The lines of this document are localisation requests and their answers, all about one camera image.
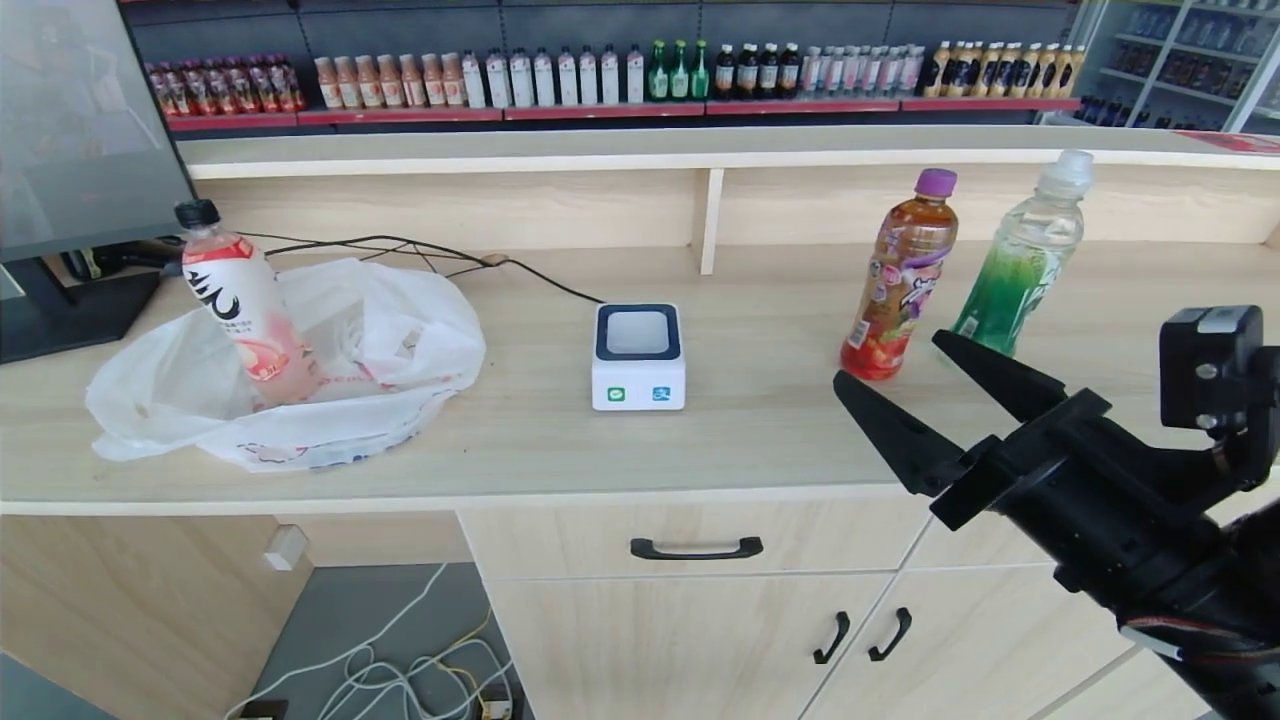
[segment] white cable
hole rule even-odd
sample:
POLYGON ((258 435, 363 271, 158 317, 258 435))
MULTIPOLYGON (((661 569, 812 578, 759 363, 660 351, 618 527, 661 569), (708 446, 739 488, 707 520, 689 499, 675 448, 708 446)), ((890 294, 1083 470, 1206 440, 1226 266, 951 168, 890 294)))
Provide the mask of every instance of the white cable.
MULTIPOLYGON (((468 639, 466 642, 458 643, 454 647, 449 647, 449 648, 447 648, 444 652, 442 652, 438 656, 421 656, 421 657, 419 657, 417 660, 415 660, 410 665, 408 673, 401 673, 398 669, 396 669, 394 666, 389 665, 388 662, 375 660, 376 655, 374 653, 374 648, 372 648, 374 642, 378 641, 379 638, 381 638, 384 634, 387 634, 387 630, 389 630, 392 628, 392 625, 394 625, 397 621, 399 621, 399 619, 403 618, 406 612, 408 612, 411 609, 413 609, 415 605, 417 605, 419 602, 421 602, 422 598, 425 598, 431 592, 431 587, 435 585, 435 580, 439 579, 440 574, 444 573, 444 569, 448 568, 448 566, 449 566, 448 562, 442 564, 435 570, 435 573, 431 575, 431 579, 429 579, 426 582, 426 587, 422 588, 422 592, 419 593, 417 597, 415 597, 413 600, 408 601, 408 605, 406 605, 404 607, 402 607, 401 611, 397 612, 394 618, 392 618, 390 620, 388 620, 388 623, 385 625, 383 625, 383 629, 378 630, 378 633, 375 635, 372 635, 371 638, 369 638, 369 639, 361 642, 360 644, 352 647, 347 652, 343 652, 342 655, 338 655, 338 656, 333 657, 332 660, 328 660, 325 662, 320 662, 320 664, 316 664, 316 665, 310 665, 307 667, 298 667, 297 670, 291 670, 291 671, 285 673, 284 675, 280 675, 280 678, 278 680, 275 680, 274 683, 271 683, 270 685, 268 685, 265 689, 262 689, 262 691, 260 691, 257 693, 253 693, 253 694, 248 696, 247 698, 244 698, 244 700, 237 702, 236 705, 233 705, 230 707, 230 710, 227 711, 227 715, 223 716, 223 720, 232 720, 232 715, 234 715, 238 710, 241 710, 242 707, 244 707, 250 702, 253 702, 255 700, 257 700, 257 698, 260 698, 260 697, 270 693, 275 688, 280 687, 280 684, 283 684, 289 678, 296 678, 297 675, 301 675, 303 673, 310 673, 312 670, 320 670, 323 667, 328 667, 328 666, 330 666, 330 665, 333 665, 333 664, 335 664, 338 661, 342 661, 342 660, 346 660, 346 664, 343 665, 343 674, 347 675, 347 679, 333 693, 333 696, 329 697, 329 701, 325 702, 325 706, 321 710, 321 715, 320 715, 319 720, 329 720, 333 716, 333 712, 337 712, 338 707, 340 707, 342 703, 347 702, 347 700, 351 696, 356 694, 356 692, 358 692, 361 689, 381 689, 381 692, 379 692, 378 696, 374 698, 374 701, 370 702, 369 706, 365 707, 365 710, 362 710, 352 720, 360 720, 361 717, 364 717, 375 705, 378 705, 378 701, 380 701, 383 698, 383 696, 387 694, 387 692, 392 691, 393 688, 402 688, 404 691, 404 717, 406 717, 406 720, 411 720, 411 717, 410 717, 410 708, 411 708, 410 701, 411 700, 413 701, 413 705, 416 706, 416 710, 419 712, 419 719, 420 720, 443 720, 443 719, 449 717, 451 715, 453 715, 456 712, 466 710, 472 702, 475 702, 475 700, 477 697, 480 697, 480 692, 485 687, 488 687, 489 683, 497 680, 498 678, 502 678, 503 687, 507 691, 507 697, 511 698, 511 683, 507 680, 507 670, 512 665, 511 661, 508 661, 506 665, 502 665, 498 669, 497 673, 494 673, 493 675, 490 675, 489 678, 486 678, 485 682, 480 683, 480 685, 475 689, 475 692, 472 692, 472 693, 470 693, 467 696, 467 698, 466 698, 465 702, 462 702, 461 705, 458 705, 456 708, 453 708, 452 711, 449 711, 445 715, 431 715, 425 708, 422 708, 422 705, 421 705, 421 702, 419 702, 417 696, 413 692, 413 688, 410 685, 410 683, 408 683, 410 678, 412 678, 417 673, 421 673, 426 667, 430 667, 431 665, 439 664, 440 659, 444 657, 445 655, 449 655, 449 653, 452 653, 452 652, 454 652, 454 651, 457 651, 457 650, 460 650, 462 647, 466 647, 468 644, 480 644, 481 647, 484 647, 488 651, 489 657, 493 659, 494 665, 498 665, 498 657, 493 652, 493 648, 489 647, 489 643, 486 643, 486 642, 484 642, 484 641, 481 641, 479 638, 472 638, 472 639, 468 639), (358 652, 361 652, 364 650, 369 651, 371 662, 367 666, 362 667, 361 670, 358 670, 356 673, 352 673, 351 671, 351 659, 355 657, 358 652), (364 683, 364 678, 369 673, 371 673, 374 667, 385 667, 385 669, 390 670, 396 675, 396 679, 394 680, 388 680, 388 682, 384 682, 384 683, 364 683), (347 696, 343 697, 338 702, 338 705, 334 706, 333 710, 330 711, 329 710, 329 705, 333 702, 333 700, 339 693, 342 693, 348 687, 352 688, 351 692, 347 693, 347 696), (324 715, 325 711, 329 711, 328 716, 324 715)), ((449 678, 453 679, 454 683, 457 683, 457 685, 463 692, 466 691, 466 685, 462 684, 462 680, 460 680, 454 673, 448 673, 448 675, 449 675, 449 678)))

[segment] drawer handle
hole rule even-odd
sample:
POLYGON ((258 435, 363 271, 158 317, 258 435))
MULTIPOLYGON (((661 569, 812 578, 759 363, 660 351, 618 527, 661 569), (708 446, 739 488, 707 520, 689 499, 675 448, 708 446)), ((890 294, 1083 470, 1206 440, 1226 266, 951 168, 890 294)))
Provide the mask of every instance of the drawer handle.
POLYGON ((820 650, 813 651, 813 661, 818 665, 826 665, 831 662, 831 659, 836 656, 836 648, 844 642, 845 635, 849 634, 849 628, 851 623, 849 621, 849 614, 841 610, 836 612, 836 639, 831 643, 831 650, 823 653, 820 650))
POLYGON ((869 655, 872 659, 872 662, 879 662, 886 657, 888 657, 888 653, 893 652, 893 648, 897 647, 897 643, 902 641, 902 637, 906 635, 906 632, 910 629, 911 629, 911 611, 905 607, 899 607, 897 632, 893 633, 893 639, 888 641, 888 644, 884 647, 883 651, 878 647, 873 647, 867 651, 867 655, 869 655))
POLYGON ((764 542, 755 536, 740 538, 737 550, 728 552, 690 552, 685 555, 662 552, 654 547, 649 538, 631 538, 631 555, 640 560, 742 560, 744 557, 755 557, 762 552, 764 552, 764 542))

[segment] clear water bottle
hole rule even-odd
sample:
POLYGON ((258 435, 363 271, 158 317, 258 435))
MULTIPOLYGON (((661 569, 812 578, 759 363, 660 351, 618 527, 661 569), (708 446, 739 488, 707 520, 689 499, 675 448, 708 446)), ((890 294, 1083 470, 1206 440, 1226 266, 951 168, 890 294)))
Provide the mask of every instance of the clear water bottle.
POLYGON ((952 332, 1012 356, 1027 318, 1084 238, 1080 200, 1093 184, 1093 155, 1066 150, 1041 173, 1036 193, 1000 222, 952 332))

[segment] orange juice bottle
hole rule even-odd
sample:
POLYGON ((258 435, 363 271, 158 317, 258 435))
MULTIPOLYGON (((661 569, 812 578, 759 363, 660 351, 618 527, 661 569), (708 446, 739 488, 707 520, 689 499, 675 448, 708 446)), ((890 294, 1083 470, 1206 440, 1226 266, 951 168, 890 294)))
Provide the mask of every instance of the orange juice bottle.
POLYGON ((884 217, 858 319, 840 346, 840 364, 846 373, 882 380, 902 366, 906 343, 960 229, 960 220, 947 205, 955 187, 954 172, 927 169, 915 183, 915 197, 884 217))

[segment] green bottle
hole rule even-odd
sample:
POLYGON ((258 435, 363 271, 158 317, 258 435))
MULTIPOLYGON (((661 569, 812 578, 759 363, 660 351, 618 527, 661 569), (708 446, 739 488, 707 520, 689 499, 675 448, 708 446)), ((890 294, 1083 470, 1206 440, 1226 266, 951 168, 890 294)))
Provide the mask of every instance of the green bottle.
POLYGON ((653 59, 649 60, 649 99, 662 101, 667 99, 667 90, 671 78, 667 76, 667 44, 660 40, 653 41, 653 59))
POLYGON ((694 100, 707 100, 707 94, 712 87, 712 76, 707 72, 707 41, 698 41, 698 64, 689 77, 694 100))
POLYGON ((685 41, 676 41, 676 61, 671 64, 671 99, 682 101, 689 99, 689 65, 686 65, 687 53, 685 41))

